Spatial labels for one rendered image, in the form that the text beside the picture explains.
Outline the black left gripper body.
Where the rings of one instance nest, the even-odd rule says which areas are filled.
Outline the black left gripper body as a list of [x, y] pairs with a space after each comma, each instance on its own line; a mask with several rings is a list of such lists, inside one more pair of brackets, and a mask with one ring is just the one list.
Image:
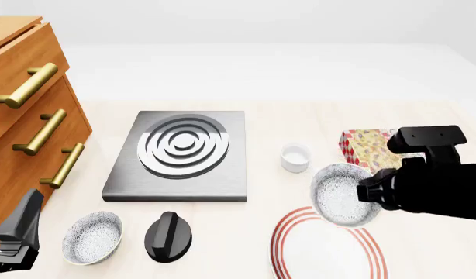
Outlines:
[[25, 239], [0, 241], [0, 274], [30, 270], [39, 254], [40, 243]]

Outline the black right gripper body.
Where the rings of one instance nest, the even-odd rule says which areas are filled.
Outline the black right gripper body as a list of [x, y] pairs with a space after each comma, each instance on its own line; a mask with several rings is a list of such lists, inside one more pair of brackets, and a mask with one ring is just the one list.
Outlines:
[[404, 203], [404, 187], [409, 183], [408, 172], [397, 169], [381, 169], [379, 175], [383, 190], [380, 200], [382, 208], [387, 211], [408, 211]]

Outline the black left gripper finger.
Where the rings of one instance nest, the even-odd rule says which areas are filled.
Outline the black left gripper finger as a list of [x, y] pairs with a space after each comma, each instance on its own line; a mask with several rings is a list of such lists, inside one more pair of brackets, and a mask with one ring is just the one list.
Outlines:
[[0, 241], [22, 241], [24, 229], [21, 218], [7, 218], [0, 225]]
[[43, 195], [37, 189], [30, 189], [19, 203], [18, 219], [14, 229], [14, 237], [23, 246], [30, 246], [39, 250], [40, 242], [38, 227], [40, 211], [43, 203]]

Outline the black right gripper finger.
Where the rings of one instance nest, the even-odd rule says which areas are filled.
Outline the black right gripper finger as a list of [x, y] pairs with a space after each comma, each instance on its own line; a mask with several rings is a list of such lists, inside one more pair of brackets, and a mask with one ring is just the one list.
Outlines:
[[359, 181], [358, 185], [368, 186], [380, 184], [386, 178], [392, 178], [393, 176], [395, 176], [396, 171], [397, 169], [394, 168], [380, 169], [374, 176]]
[[358, 185], [357, 197], [360, 202], [382, 202], [383, 187], [381, 185]]

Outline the patterned black white bowl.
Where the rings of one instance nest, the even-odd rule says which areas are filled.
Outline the patterned black white bowl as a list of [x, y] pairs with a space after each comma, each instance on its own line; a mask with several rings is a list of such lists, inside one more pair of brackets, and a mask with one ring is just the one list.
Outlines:
[[67, 230], [61, 244], [63, 257], [78, 266], [98, 264], [113, 255], [122, 235], [122, 220], [115, 213], [89, 213]]
[[361, 227], [381, 211], [377, 203], [360, 201], [359, 182], [371, 173], [355, 164], [330, 164], [320, 169], [312, 179], [310, 198], [313, 208], [325, 220], [342, 227]]

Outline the flat black plate on stalk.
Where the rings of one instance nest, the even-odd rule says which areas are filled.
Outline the flat black plate on stalk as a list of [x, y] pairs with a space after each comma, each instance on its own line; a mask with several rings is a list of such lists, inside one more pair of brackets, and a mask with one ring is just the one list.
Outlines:
[[392, 153], [424, 153], [426, 162], [432, 166], [461, 164], [455, 146], [467, 143], [460, 127], [423, 126], [401, 127], [387, 143]]

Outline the white plate with red rings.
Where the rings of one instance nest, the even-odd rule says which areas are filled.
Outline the white plate with red rings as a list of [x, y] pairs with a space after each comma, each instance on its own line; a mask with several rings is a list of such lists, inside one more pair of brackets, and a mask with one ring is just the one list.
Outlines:
[[311, 206], [284, 215], [268, 249], [276, 279], [390, 279], [384, 254], [368, 230], [334, 225]]

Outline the small white ramekin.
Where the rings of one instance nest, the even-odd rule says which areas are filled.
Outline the small white ramekin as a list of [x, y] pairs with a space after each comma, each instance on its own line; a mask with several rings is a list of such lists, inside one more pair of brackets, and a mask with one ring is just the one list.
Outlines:
[[293, 174], [299, 174], [308, 169], [311, 152], [307, 146], [300, 143], [288, 143], [281, 149], [281, 166]]

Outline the flat black stove plate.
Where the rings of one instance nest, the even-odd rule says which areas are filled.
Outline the flat black stove plate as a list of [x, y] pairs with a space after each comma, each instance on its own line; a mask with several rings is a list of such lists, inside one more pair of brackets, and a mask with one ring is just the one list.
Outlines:
[[141, 111], [102, 190], [107, 202], [245, 202], [245, 113]]

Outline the printed food box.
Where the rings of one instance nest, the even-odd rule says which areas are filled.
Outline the printed food box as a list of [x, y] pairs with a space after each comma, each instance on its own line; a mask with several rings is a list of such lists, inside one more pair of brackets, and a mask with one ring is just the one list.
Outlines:
[[390, 137], [390, 129], [346, 129], [338, 144], [347, 163], [376, 174], [380, 169], [401, 167], [402, 157], [387, 147]]

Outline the round black stove knob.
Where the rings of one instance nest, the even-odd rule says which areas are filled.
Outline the round black stove knob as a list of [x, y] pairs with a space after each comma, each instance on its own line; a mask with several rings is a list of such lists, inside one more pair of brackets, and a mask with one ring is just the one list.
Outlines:
[[181, 259], [192, 242], [190, 225], [175, 212], [164, 212], [146, 232], [144, 246], [149, 257], [163, 264]]

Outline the large wooden drawer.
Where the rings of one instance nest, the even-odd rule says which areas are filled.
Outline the large wooden drawer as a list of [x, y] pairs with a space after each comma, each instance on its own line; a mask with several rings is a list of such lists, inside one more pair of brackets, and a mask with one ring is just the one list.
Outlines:
[[69, 69], [63, 50], [48, 23], [36, 25], [0, 49], [0, 95], [12, 94], [29, 80], [28, 69], [43, 67], [47, 63], [55, 64], [57, 73], [20, 108], [13, 109], [0, 104], [0, 137]]

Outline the wooden drawer cabinet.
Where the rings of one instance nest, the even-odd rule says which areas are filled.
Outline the wooden drawer cabinet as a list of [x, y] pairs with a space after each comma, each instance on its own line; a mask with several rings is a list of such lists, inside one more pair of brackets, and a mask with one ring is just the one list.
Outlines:
[[[39, 16], [0, 16], [0, 49], [6, 46], [8, 43], [11, 43], [12, 41], [18, 39], [23, 34], [29, 32], [36, 25], [41, 25], [41, 24], [47, 24], [47, 22], [43, 22], [43, 20]], [[60, 78], [66, 78], [66, 80], [68, 81], [68, 84], [71, 87], [71, 84], [66, 76], [66, 71], [64, 75], [61, 76]], [[86, 118], [86, 115], [84, 114], [84, 111], [83, 111], [83, 116], [85, 120], [88, 122], [88, 119]]]

